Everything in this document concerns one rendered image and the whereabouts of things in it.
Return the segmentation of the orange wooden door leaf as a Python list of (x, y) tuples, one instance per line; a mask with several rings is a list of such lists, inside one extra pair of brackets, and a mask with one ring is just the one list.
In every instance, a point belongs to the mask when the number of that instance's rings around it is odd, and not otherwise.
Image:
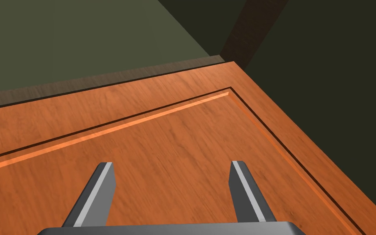
[(108, 225), (235, 222), (232, 161), (307, 235), (376, 235), (376, 206), (234, 62), (0, 108), (0, 235), (59, 227), (112, 162)]

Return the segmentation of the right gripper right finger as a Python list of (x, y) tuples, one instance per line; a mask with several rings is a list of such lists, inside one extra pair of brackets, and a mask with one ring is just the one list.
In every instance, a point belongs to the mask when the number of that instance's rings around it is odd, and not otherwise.
[(237, 221), (275, 222), (276, 218), (243, 161), (232, 161), (228, 185)]

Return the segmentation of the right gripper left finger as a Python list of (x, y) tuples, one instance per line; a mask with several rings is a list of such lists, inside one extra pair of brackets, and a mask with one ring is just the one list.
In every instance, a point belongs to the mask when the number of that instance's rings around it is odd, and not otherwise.
[(115, 188), (116, 181), (112, 162), (99, 163), (62, 227), (105, 226)]

